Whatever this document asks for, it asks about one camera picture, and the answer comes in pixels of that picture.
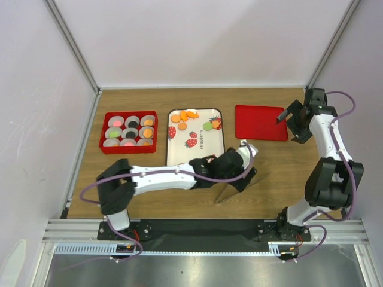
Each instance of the red tray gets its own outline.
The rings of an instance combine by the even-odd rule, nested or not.
[[[111,147],[104,147],[102,146],[104,140],[106,140],[105,132],[109,128],[108,127],[108,121],[111,117],[114,117],[116,115],[119,115],[126,120],[131,115],[135,115],[140,120],[142,117],[146,115],[153,115],[155,117],[154,119],[154,132],[153,132],[153,144],[152,145],[146,145],[146,146],[111,146]],[[142,128],[141,125],[137,127],[138,131]],[[101,137],[99,141],[99,147],[101,151],[104,154],[151,154],[156,152],[157,147],[157,130],[158,130],[158,117],[157,113],[154,111],[140,111],[140,112],[107,112],[105,114],[104,123],[102,125],[101,130]]]
[[[275,106],[235,106],[235,137],[287,141],[286,121],[276,124],[283,111],[284,108]]]

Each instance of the white enclosure wall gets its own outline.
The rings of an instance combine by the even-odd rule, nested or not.
[[[95,95],[42,0],[1,1],[0,39],[0,264],[25,239],[25,287]]]
[[[100,87],[304,86],[350,0],[56,0]]]
[[[364,165],[356,218],[362,218],[375,258],[383,271],[383,1],[364,0],[322,71],[316,87],[343,90],[357,101],[355,113],[341,120],[346,148]],[[347,98],[331,95],[329,104],[345,111]]]

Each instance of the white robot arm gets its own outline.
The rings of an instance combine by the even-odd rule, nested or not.
[[[327,106],[324,90],[307,90],[304,104],[295,100],[278,117],[277,123],[290,113],[293,115],[287,120],[287,125],[295,135],[293,140],[303,144],[314,136],[320,158],[306,182],[305,197],[279,215],[282,217],[281,226],[302,227],[320,215],[318,210],[328,212],[350,207],[354,191],[345,165],[352,169],[356,188],[363,175],[363,165],[353,162],[345,149],[338,130],[338,115],[334,107]]]
[[[129,227],[126,208],[133,196],[142,193],[169,188],[209,188],[216,182],[229,182],[227,179],[235,177],[238,179],[229,183],[241,192],[257,172],[249,166],[257,152],[254,146],[241,141],[237,150],[229,148],[218,158],[197,158],[177,166],[140,167],[130,166],[127,159],[116,161],[97,180],[126,174],[123,179],[127,182],[122,184],[120,179],[115,179],[98,185],[101,212],[118,231]]]

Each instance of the black mounting plate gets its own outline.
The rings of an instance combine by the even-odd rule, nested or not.
[[[122,234],[129,237],[135,237],[132,230],[136,230],[139,236],[139,241],[147,241],[151,236],[151,222],[149,220],[131,221],[127,230],[121,231]],[[116,235],[106,221],[102,221],[98,228],[98,240],[126,240],[125,238]]]
[[[307,228],[303,228],[302,231],[296,230],[284,230],[282,233],[278,234],[276,232],[276,222],[260,222],[256,226],[257,230],[257,240],[259,242],[284,242],[292,241],[295,242],[296,235],[300,235],[303,241],[311,241],[310,231]]]

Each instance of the white tray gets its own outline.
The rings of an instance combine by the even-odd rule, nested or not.
[[[177,124],[171,121],[174,114],[180,114],[181,111],[193,111],[199,114],[199,118],[189,118],[185,123],[187,128],[179,130]],[[219,157],[224,153],[223,126],[221,129],[211,129],[206,131],[203,124],[212,118],[222,118],[221,112],[217,109],[175,109],[168,116],[169,127],[175,127],[176,134],[174,138],[168,135],[168,144],[166,148],[166,165],[174,166],[180,163],[187,163],[194,158],[207,157],[215,155]],[[197,134],[197,144],[191,148],[187,148],[185,143],[190,139],[190,133]]]

